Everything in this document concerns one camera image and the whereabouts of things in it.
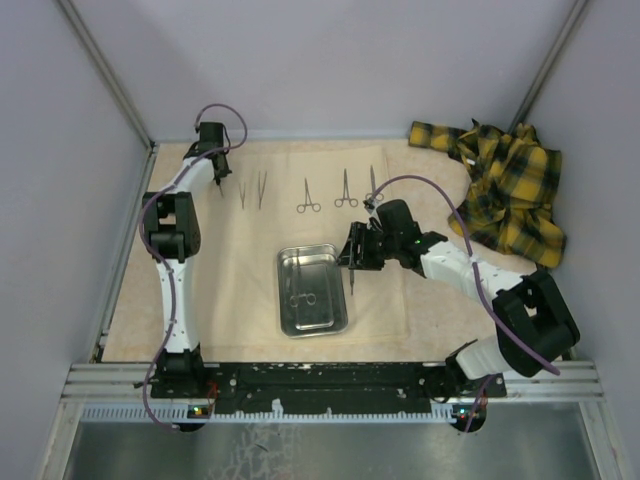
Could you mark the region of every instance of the yellow plaid shirt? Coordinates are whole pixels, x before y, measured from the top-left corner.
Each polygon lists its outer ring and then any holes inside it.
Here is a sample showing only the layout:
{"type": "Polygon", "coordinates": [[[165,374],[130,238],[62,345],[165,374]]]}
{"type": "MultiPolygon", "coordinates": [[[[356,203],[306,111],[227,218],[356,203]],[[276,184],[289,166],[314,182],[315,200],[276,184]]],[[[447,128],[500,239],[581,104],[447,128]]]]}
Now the yellow plaid shirt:
{"type": "MultiPolygon", "coordinates": [[[[511,136],[491,125],[473,124],[467,132],[413,122],[409,145],[446,152],[465,165],[471,185],[458,212],[473,240],[546,267],[558,266],[567,237],[551,220],[551,205],[561,153],[543,148],[530,125],[518,125],[511,136]]],[[[453,215],[449,225],[462,235],[453,215]]]]}

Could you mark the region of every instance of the cloth mat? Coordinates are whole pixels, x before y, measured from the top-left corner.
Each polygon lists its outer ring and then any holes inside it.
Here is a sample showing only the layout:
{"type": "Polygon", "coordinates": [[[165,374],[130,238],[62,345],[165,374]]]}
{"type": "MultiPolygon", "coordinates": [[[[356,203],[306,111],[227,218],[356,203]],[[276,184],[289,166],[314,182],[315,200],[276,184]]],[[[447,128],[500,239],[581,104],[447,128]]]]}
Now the cloth mat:
{"type": "MultiPolygon", "coordinates": [[[[276,255],[286,247],[330,243],[340,251],[353,221],[367,221],[362,207],[364,195],[371,190],[369,167],[376,172],[377,183],[388,179],[387,165],[380,147],[331,152],[292,154],[230,155],[233,175],[224,182],[224,198],[211,185],[196,199],[196,211],[202,234],[202,247],[196,257],[194,304],[203,357],[218,359],[216,348],[233,346],[291,345],[305,346],[355,344],[406,338],[407,321],[401,267],[389,262],[382,272],[357,272],[355,295],[349,295],[347,272],[343,272],[349,326],[343,333],[323,337],[290,339],[280,331],[276,255]],[[334,206],[342,196],[343,169],[349,174],[349,190],[358,199],[358,207],[334,206]],[[258,176],[267,174],[262,208],[258,209],[258,176]],[[313,202],[322,209],[307,209],[304,203],[304,179],[309,182],[313,202]],[[239,190],[245,189],[242,208],[239,190]]],[[[158,163],[150,190],[163,186],[175,174],[180,159],[158,163]]],[[[392,198],[391,187],[385,200],[392,198]]],[[[150,338],[161,338],[162,309],[160,287],[153,261],[136,237],[114,313],[112,332],[121,336],[126,322],[119,315],[144,315],[152,318],[150,338]],[[136,256],[148,262],[131,262],[136,256]],[[150,299],[147,302],[125,298],[150,299]]]]}

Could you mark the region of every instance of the stainless steel tray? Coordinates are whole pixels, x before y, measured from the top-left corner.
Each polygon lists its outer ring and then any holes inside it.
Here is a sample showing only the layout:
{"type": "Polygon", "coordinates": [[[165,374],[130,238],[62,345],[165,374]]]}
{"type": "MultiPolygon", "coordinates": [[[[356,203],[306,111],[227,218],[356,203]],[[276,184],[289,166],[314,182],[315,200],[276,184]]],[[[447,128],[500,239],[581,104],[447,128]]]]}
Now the stainless steel tray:
{"type": "Polygon", "coordinates": [[[339,333],[347,327],[342,275],[333,245],[278,253],[280,327],[289,337],[339,333]]]}

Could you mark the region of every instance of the metal floor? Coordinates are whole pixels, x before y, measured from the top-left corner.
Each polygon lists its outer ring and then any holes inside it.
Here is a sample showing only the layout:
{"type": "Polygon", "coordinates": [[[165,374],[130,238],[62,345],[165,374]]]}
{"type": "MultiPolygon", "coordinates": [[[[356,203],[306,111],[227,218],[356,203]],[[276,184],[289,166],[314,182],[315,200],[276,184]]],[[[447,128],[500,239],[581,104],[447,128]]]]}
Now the metal floor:
{"type": "Polygon", "coordinates": [[[71,479],[599,478],[576,405],[489,405],[480,432],[448,425],[81,423],[71,479]]]}

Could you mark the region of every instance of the white wall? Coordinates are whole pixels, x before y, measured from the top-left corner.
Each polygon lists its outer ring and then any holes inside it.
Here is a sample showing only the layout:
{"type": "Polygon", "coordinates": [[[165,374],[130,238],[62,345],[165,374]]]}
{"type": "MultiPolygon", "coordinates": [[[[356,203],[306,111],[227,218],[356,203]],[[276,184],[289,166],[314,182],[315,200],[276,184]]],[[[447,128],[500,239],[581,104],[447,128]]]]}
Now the white wall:
{"type": "MultiPolygon", "coordinates": [[[[564,153],[555,277],[628,448],[640,443],[640,3],[594,1],[530,121],[564,153]]],[[[640,474],[640,458],[634,455],[640,474]]]]}
{"type": "Polygon", "coordinates": [[[237,107],[254,138],[399,136],[472,115],[507,128],[573,2],[75,3],[163,140],[192,137],[212,100],[237,107]]]}
{"type": "Polygon", "coordinates": [[[145,151],[53,2],[0,2],[0,58],[0,476],[28,479],[145,151]]]}

